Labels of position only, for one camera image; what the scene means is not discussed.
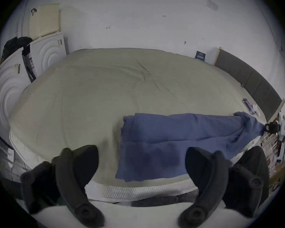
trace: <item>black sign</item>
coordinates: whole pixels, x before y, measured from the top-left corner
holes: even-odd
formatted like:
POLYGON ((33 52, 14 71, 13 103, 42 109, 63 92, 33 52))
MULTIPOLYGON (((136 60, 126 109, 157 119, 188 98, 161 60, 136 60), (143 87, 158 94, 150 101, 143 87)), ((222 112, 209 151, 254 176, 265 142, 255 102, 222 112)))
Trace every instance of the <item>black sign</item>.
POLYGON ((195 58, 200 59, 200 60, 202 60, 202 61, 205 61, 205 56, 206 56, 205 53, 202 53, 202 52, 200 52, 200 51, 196 51, 195 58))

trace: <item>bed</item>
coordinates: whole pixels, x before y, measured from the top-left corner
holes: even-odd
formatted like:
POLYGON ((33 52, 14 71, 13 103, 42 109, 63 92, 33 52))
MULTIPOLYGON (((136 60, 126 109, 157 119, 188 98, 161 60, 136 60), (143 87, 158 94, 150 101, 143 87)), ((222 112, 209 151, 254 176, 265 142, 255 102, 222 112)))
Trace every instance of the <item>bed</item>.
MULTIPOLYGON (((130 183, 115 178, 123 116, 249 113, 243 98, 255 104, 232 76, 198 59, 135 48, 79 50, 23 91, 9 115, 9 139, 31 168, 51 161, 65 147, 95 144, 100 161, 85 187, 89 199, 178 195, 196 189, 187 174, 130 183)), ((266 123, 262 112, 255 117, 266 123)))

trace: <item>small label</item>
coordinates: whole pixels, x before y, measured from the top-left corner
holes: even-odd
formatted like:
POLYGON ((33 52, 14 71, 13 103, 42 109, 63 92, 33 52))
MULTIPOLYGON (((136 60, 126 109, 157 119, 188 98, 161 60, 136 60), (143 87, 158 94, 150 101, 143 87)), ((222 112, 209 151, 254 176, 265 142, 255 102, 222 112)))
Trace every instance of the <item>small label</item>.
POLYGON ((16 72, 19 74, 20 73, 20 65, 21 64, 15 64, 15 69, 16 69, 16 72))

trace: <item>white device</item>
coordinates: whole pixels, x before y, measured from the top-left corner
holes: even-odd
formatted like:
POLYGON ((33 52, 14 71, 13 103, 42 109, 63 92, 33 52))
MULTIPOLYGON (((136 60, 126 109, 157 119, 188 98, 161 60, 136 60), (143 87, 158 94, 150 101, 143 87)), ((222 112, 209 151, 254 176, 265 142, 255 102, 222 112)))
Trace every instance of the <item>white device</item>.
POLYGON ((41 37, 30 43, 30 53, 26 55, 26 64, 30 66, 36 78, 54 63, 66 57, 62 32, 41 37))
MULTIPOLYGON (((279 112, 279 124, 280 124, 280 131, 278 132, 279 135, 279 141, 283 141, 283 138, 285 137, 285 121, 283 120, 282 113, 279 112)), ((281 144, 281 150, 279 156, 275 159, 276 163, 281 163, 283 160, 284 155, 284 148, 285 148, 285 142, 282 142, 281 144)))

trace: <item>dark mark on wall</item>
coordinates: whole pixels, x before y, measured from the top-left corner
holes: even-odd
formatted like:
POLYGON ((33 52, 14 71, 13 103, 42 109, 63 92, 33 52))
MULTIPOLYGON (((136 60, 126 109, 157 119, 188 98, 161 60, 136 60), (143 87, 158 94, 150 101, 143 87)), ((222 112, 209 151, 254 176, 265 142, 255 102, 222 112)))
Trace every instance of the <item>dark mark on wall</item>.
POLYGON ((218 8, 219 8, 219 6, 215 2, 213 2, 211 0, 207 0, 207 7, 211 8, 214 11, 217 11, 218 8))

